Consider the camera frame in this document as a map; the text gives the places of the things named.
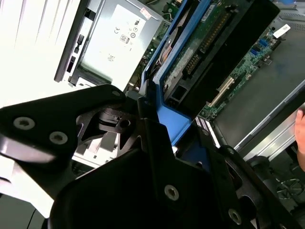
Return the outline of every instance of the blue connector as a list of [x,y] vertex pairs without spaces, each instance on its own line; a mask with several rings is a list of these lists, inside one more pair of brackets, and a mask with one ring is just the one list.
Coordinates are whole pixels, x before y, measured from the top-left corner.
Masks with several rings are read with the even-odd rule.
[[250,52],[251,52],[254,56],[257,55],[257,51],[255,51],[255,50],[253,50],[253,49],[251,49]]
[[268,42],[265,39],[260,39],[258,42],[259,42],[260,45],[262,45],[264,47],[268,46]]
[[280,0],[281,3],[284,5],[290,5],[290,4],[295,4],[295,0]]

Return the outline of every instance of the green circuit board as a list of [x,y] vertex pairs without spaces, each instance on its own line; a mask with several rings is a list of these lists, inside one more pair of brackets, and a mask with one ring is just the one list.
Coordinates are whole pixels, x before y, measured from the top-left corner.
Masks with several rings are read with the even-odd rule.
[[214,104],[213,102],[206,104],[199,116],[208,119],[209,121],[214,120],[229,101],[251,79],[254,72],[262,65],[269,65],[271,63],[270,54],[279,42],[280,41],[274,38],[272,30],[267,28],[258,41],[251,47],[249,52],[239,62],[237,67],[231,72],[225,82],[228,82],[228,80],[231,81],[227,85],[223,84],[218,89],[220,93],[223,93],[217,98],[218,101],[214,101]]
[[229,2],[230,0],[223,0],[219,3],[212,3],[207,9],[194,33],[190,36],[169,70],[169,73],[166,75],[163,85],[164,93],[171,86],[173,79],[182,70],[186,69],[186,73],[191,74],[192,70],[200,61],[200,58],[204,56],[207,49],[231,16],[231,13],[225,10]]
[[179,7],[176,6],[174,3],[166,3],[166,10],[163,11],[163,17],[164,19],[168,20],[168,21],[173,21],[173,19],[175,18],[176,14],[179,11]]

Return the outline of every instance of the gray metal plate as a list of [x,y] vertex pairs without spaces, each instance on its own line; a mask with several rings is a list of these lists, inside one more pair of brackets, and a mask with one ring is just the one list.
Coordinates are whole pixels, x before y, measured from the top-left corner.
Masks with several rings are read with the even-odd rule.
[[289,31],[285,39],[271,55],[271,65],[258,70],[216,118],[228,145],[247,142],[250,133],[305,80],[305,33]]
[[295,117],[296,111],[286,118],[286,120],[275,128],[263,141],[257,144],[257,146],[244,157],[244,160],[247,161],[254,156],[265,156],[271,161],[277,157],[295,141]]

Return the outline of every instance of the metal panel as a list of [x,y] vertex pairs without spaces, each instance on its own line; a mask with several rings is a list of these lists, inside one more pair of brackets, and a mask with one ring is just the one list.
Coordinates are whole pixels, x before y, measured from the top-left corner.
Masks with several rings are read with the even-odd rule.
[[[80,32],[78,34],[76,34],[77,38],[79,37],[79,35],[84,36],[83,42],[81,45],[79,45],[77,42],[75,42],[75,44],[72,45],[72,54],[66,60],[64,60],[65,62],[69,62],[71,57],[75,57],[75,63],[77,63],[81,59],[81,54],[82,54],[83,50],[85,49],[85,40],[88,39],[89,32],[90,32],[90,29],[92,28],[92,25],[93,25],[93,21],[91,21],[88,18],[83,19],[83,22],[82,22],[82,25],[80,28]],[[79,47],[78,53],[74,52],[76,47]],[[70,73],[68,71],[66,71],[66,69],[65,69],[62,80],[64,82],[69,82],[69,78],[73,76],[76,68],[77,68],[77,65],[74,64]]]
[[281,2],[274,4],[281,10],[278,18],[282,23],[288,23],[295,31],[305,32],[305,1],[295,1],[289,5]]
[[[140,12],[142,8],[150,18]],[[159,14],[136,0],[105,0],[82,67],[124,90],[162,21]],[[122,30],[126,30],[122,33],[127,37],[126,43],[122,42]]]
[[71,91],[53,78],[79,2],[0,1],[0,107]]
[[99,9],[99,6],[100,6],[100,2],[102,0],[91,0],[89,2],[89,5],[88,5],[88,9],[92,10],[93,12],[97,12],[97,10]]
[[305,33],[289,31],[271,59],[273,63],[258,70],[215,120],[237,151],[305,84]]
[[295,116],[296,111],[248,153],[244,160],[247,161],[254,156],[265,156],[271,161],[291,145],[295,141]]

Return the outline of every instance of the silver screw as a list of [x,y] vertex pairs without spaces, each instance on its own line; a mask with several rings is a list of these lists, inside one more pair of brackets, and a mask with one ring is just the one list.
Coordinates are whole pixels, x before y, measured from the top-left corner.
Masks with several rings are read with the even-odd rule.
[[31,130],[35,126],[34,120],[28,117],[16,118],[13,124],[20,130]]
[[112,94],[114,94],[115,96],[120,96],[121,94],[117,91],[112,91]]
[[228,151],[230,154],[234,154],[234,150],[232,150],[231,148],[228,148]]
[[209,136],[209,132],[207,132],[206,130],[202,129],[202,132],[204,133],[204,135]]
[[63,145],[68,141],[68,136],[60,131],[55,131],[50,134],[50,141],[57,145]]
[[241,225],[242,218],[240,217],[240,215],[238,214],[238,212],[235,209],[230,208],[228,213],[229,213],[231,220],[233,220],[234,223],[236,223],[237,225]]
[[164,192],[168,199],[176,201],[179,199],[179,192],[178,190],[172,185],[166,185],[164,188]]

